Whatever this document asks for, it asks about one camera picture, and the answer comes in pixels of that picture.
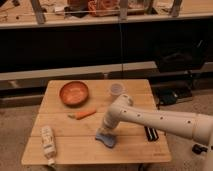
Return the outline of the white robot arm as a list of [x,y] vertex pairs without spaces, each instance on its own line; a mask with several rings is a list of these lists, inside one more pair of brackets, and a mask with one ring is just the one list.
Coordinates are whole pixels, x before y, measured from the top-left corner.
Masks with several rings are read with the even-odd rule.
[[206,145],[208,151],[202,171],[213,171],[213,116],[136,108],[132,98],[122,94],[108,107],[98,133],[110,135],[121,121],[151,127]]

